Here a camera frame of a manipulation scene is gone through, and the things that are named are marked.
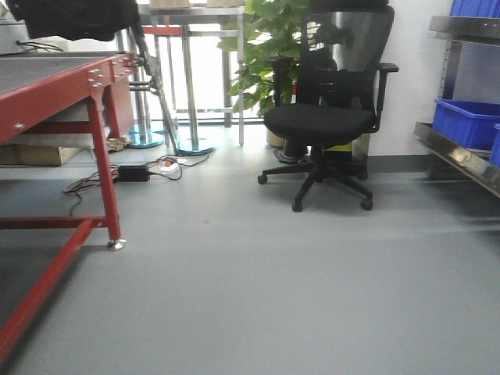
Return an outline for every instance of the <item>metal shelving rack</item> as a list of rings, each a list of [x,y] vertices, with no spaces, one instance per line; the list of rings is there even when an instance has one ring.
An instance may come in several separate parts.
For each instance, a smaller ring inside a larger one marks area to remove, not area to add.
[[[439,97],[453,99],[463,43],[500,46],[500,19],[435,16],[430,22],[430,30],[448,41]],[[429,178],[437,177],[445,161],[500,197],[500,168],[488,162],[486,152],[457,145],[434,131],[429,123],[416,123],[414,133],[434,154]]]

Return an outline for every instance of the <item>mesh backrest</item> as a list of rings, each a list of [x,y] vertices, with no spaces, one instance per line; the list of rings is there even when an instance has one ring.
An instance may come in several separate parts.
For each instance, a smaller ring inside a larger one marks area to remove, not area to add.
[[[374,111],[373,82],[393,19],[390,6],[307,12],[297,101]]]

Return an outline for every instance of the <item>workbench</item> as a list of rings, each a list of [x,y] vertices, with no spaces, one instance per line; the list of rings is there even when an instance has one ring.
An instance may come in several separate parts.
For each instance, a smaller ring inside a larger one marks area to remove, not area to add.
[[[126,134],[134,123],[128,76],[133,56],[118,52],[26,53],[0,57],[0,144],[21,133],[91,134],[101,183],[100,216],[2,217],[0,230],[74,229],[68,242],[6,322],[0,322],[0,366],[95,228],[107,228],[109,250],[120,250],[120,223],[105,135]],[[52,115],[85,103],[88,121],[49,123]]]

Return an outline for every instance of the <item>office chair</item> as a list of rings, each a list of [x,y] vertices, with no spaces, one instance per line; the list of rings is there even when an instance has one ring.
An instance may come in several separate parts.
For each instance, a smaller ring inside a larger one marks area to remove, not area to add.
[[[398,71],[395,64],[380,63],[394,19],[394,10],[387,3],[312,2],[302,21],[295,104],[280,105],[281,70],[291,58],[270,61],[275,108],[264,116],[264,124],[287,141],[310,146],[310,153],[306,162],[264,170],[258,182],[265,184],[270,174],[308,172],[292,204],[295,212],[302,211],[302,200],[312,185],[327,177],[364,195],[363,209],[373,208],[373,193],[325,160],[324,150],[379,130],[387,76]]]

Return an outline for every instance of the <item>blue plastic bin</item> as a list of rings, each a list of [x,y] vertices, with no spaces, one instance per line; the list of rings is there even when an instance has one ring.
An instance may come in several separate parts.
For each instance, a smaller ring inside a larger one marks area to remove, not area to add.
[[[500,0],[454,0],[450,16],[500,17]]]
[[[495,129],[497,130],[497,135],[491,149],[490,163],[500,166],[500,123],[495,124]]]
[[[491,150],[500,123],[500,105],[436,100],[432,125],[438,133],[467,148]]]

